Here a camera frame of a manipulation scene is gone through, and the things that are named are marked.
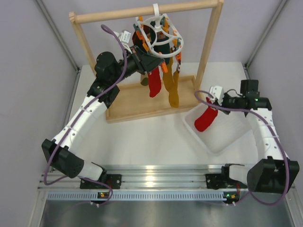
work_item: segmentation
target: white table surface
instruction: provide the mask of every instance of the white table surface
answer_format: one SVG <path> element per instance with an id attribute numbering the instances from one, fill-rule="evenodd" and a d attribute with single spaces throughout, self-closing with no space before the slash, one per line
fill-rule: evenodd
<path id="1" fill-rule="evenodd" d="M 198 63 L 183 63 L 181 75 L 196 73 Z M 240 89 L 245 79 L 240 62 L 211 62 L 207 64 L 202 89 L 223 86 L 224 90 Z M 71 116 L 78 110 L 95 77 L 89 67 L 81 70 Z M 132 75 L 122 83 L 138 82 L 140 75 Z M 100 165 L 199 165 L 253 164 L 258 155 L 252 133 L 229 146 L 219 156 L 201 149 L 185 128 L 182 117 L 186 113 L 171 114 L 119 123 L 107 123 L 105 114 L 95 122 L 83 140 L 78 156 Z"/>

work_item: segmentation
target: wooden post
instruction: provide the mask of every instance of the wooden post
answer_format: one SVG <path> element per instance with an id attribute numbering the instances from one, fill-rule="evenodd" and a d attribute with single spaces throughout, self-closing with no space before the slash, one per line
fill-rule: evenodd
<path id="1" fill-rule="evenodd" d="M 79 42 L 85 52 L 85 55 L 89 61 L 89 65 L 91 67 L 91 70 L 93 71 L 94 74 L 96 74 L 96 71 L 95 71 L 95 65 L 96 65 L 96 61 L 95 61 L 95 58 L 94 58 L 94 55 L 91 51 L 91 48 L 89 46 L 89 43 L 87 42 L 87 39 L 86 39 L 86 36 L 82 30 L 82 27 L 81 27 L 81 24 L 78 24 L 76 23 L 75 21 L 75 18 L 76 18 L 76 13 L 75 12 L 71 12 L 69 14 L 69 18 L 70 18 L 70 21 L 71 21 L 71 25 L 72 25 L 72 28 L 74 29 L 75 33 L 76 33 L 76 36 L 78 37 L 79 39 Z"/>
<path id="2" fill-rule="evenodd" d="M 197 73 L 197 77 L 195 80 L 195 91 L 200 89 L 200 86 L 202 83 L 206 64 L 207 64 L 208 57 L 209 57 L 209 53 L 212 48 L 214 35 L 216 33 L 217 26 L 219 23 L 223 3 L 224 3 L 224 0 L 218 1 L 217 6 L 215 8 L 213 8 L 212 14 L 209 19 L 206 37 L 205 37 L 205 41 L 204 41 L 204 46 L 203 46 L 203 50 L 202 50 L 202 55 L 201 55 L 201 59 L 200 59 L 200 63 L 199 63 L 198 73 Z"/>

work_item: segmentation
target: black mounting bracket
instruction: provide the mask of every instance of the black mounting bracket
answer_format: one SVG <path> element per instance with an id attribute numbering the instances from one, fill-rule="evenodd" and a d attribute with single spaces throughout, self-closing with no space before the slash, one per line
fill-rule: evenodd
<path id="1" fill-rule="evenodd" d="M 206 177 L 206 186 L 208 189 L 236 189 L 237 183 L 239 184 L 240 188 L 247 188 L 246 185 L 242 184 L 239 181 L 235 181 L 232 179 L 226 179 L 225 176 L 222 174 L 205 174 Z"/>
<path id="2" fill-rule="evenodd" d="M 111 189 L 120 189 L 121 182 L 121 174 L 107 174 L 107 177 L 104 181 L 104 183 L 111 187 Z M 81 179 L 80 189 L 107 189 L 107 187 Z"/>

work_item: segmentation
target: metal floor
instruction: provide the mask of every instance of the metal floor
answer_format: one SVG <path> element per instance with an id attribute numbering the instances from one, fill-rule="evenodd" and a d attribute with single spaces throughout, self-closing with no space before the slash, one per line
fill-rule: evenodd
<path id="1" fill-rule="evenodd" d="M 260 194 L 258 197 L 270 202 L 279 195 Z M 258 204 L 251 197 L 235 207 L 200 201 L 114 201 L 100 208 L 82 204 L 56 222 L 49 221 L 77 202 L 47 201 L 40 227 L 294 226 L 286 202 L 268 207 Z"/>

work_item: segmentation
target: mustard yellow sock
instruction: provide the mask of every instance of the mustard yellow sock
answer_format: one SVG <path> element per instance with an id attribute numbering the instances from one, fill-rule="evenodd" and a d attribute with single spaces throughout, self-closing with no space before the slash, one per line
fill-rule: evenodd
<path id="1" fill-rule="evenodd" d="M 167 72 L 163 73 L 163 83 L 165 86 L 165 89 L 169 92 L 170 89 L 172 88 L 173 84 L 174 84 L 174 80 L 172 78 L 172 64 L 173 64 L 174 60 L 171 57 L 169 59 L 169 64 L 166 66 L 167 67 Z"/>
<path id="2" fill-rule="evenodd" d="M 179 71 L 176 70 L 173 75 L 173 86 L 169 90 L 169 104 L 171 107 L 179 107 L 179 95 L 178 95 L 178 81 L 179 81 Z"/>

